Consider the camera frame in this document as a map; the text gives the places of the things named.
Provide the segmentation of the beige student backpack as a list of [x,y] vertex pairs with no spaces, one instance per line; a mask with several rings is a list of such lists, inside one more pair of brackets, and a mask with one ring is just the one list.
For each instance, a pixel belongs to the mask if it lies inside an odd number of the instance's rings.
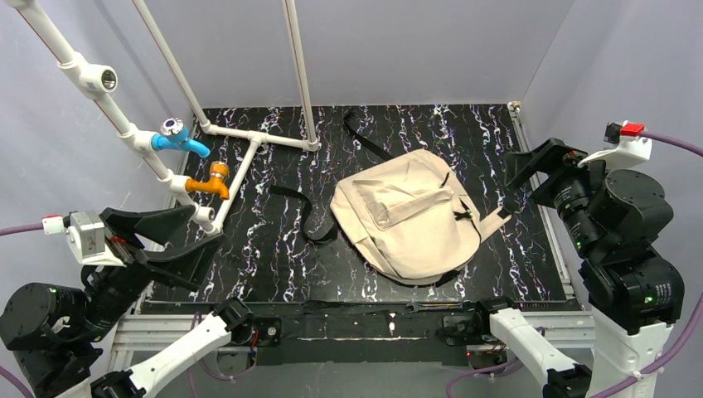
[[482,215],[442,158],[424,149],[394,157],[351,127],[352,114],[345,114],[344,129],[381,163],[339,181],[330,229],[303,238],[325,245],[343,236],[368,265],[399,284],[451,280],[511,213],[499,206]]

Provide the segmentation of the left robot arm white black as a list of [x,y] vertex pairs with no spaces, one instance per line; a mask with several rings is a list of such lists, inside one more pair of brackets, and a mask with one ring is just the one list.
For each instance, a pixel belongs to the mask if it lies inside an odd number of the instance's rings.
[[1,342],[16,358],[28,397],[154,397],[176,376],[217,348],[248,333],[251,311],[230,298],[144,362],[92,374],[107,342],[155,284],[194,291],[221,246],[222,234],[169,248],[177,229],[198,212],[193,205],[157,211],[74,211],[35,224],[64,234],[81,267],[78,287],[31,282],[1,313]]

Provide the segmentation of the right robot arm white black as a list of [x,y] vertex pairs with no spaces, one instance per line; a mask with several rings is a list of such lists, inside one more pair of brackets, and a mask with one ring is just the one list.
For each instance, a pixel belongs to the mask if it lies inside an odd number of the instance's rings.
[[636,138],[585,153],[551,138],[505,156],[506,185],[544,173],[531,200],[557,212],[581,258],[579,274],[594,320],[594,364],[555,348],[508,298],[476,304],[477,331],[503,342],[545,397],[651,397],[655,362],[681,316],[685,285],[653,248],[672,220],[662,185],[639,172],[650,141]]

